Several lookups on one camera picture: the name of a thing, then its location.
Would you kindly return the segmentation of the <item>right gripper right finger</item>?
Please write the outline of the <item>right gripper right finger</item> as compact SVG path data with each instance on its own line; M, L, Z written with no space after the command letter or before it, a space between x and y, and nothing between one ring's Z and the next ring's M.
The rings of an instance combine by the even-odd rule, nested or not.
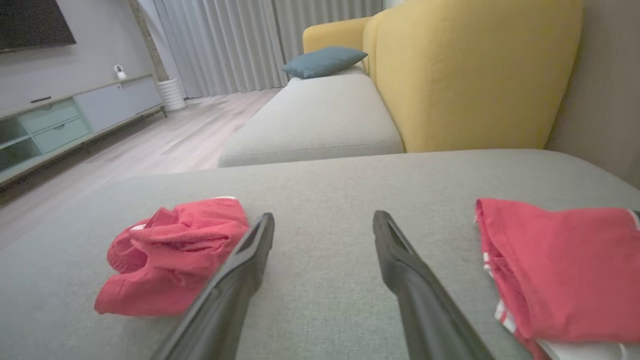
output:
M372 229L382 280L397 298L410 359L493 359L393 217L385 210L377 210Z

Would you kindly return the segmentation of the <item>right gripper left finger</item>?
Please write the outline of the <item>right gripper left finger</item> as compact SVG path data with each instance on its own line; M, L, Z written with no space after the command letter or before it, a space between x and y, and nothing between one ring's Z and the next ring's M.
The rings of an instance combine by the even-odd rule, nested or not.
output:
M250 301L263 283L274 231L274 215L261 214L162 340L152 360L236 358Z

